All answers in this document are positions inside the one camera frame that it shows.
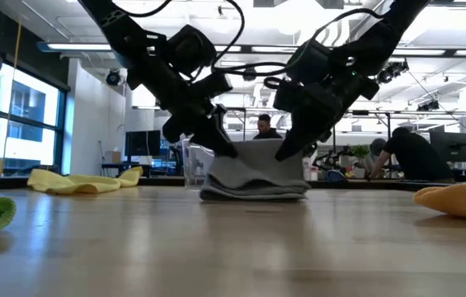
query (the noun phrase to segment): table surface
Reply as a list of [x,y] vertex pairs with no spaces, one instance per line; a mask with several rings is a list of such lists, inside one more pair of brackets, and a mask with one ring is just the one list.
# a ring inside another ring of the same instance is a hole
[[0,191],[0,296],[466,296],[466,219],[401,191],[202,203],[180,187]]

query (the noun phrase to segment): ceiling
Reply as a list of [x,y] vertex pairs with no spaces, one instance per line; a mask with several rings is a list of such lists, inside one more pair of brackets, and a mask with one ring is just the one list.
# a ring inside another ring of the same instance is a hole
[[[363,7],[385,7],[392,0],[346,0],[345,11]],[[154,0],[115,1],[132,12],[146,12],[161,2]],[[322,9],[314,0],[288,0],[273,8],[254,8],[253,0],[238,0],[246,15],[246,30],[238,41],[245,45],[297,45],[306,40],[314,29],[337,16],[342,10]],[[223,16],[218,14],[223,7]],[[24,26],[48,42],[106,42],[93,20],[74,0],[0,0],[0,10],[8,16],[22,18]],[[319,36],[325,45],[341,45],[353,35],[359,35],[364,17],[353,16],[328,27]],[[215,44],[227,44],[239,26],[238,14],[221,0],[173,1],[156,16],[137,22],[147,30],[167,36],[175,34],[187,23],[202,30]],[[428,7],[406,32],[401,46],[466,47],[466,8]],[[105,72],[118,64],[110,53],[80,54],[82,65]],[[289,56],[267,54],[227,54],[226,63],[282,61]],[[412,75],[403,74],[383,85],[375,102],[414,101],[426,92],[439,90],[443,100],[453,101],[457,91],[466,86],[466,59],[408,59]],[[242,83],[235,92],[251,92],[255,83]]]

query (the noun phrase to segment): black jacket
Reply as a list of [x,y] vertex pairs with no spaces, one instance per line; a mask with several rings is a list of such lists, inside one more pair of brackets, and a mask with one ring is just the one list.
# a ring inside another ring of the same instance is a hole
[[270,128],[265,133],[259,133],[254,139],[282,139],[282,136],[276,132],[275,128]]

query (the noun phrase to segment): monitor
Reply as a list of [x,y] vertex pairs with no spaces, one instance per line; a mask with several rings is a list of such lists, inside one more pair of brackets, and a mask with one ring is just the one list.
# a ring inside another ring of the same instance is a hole
[[161,132],[138,131],[126,132],[125,155],[126,156],[159,156]]
[[430,132],[431,145],[446,162],[466,162],[466,133]]

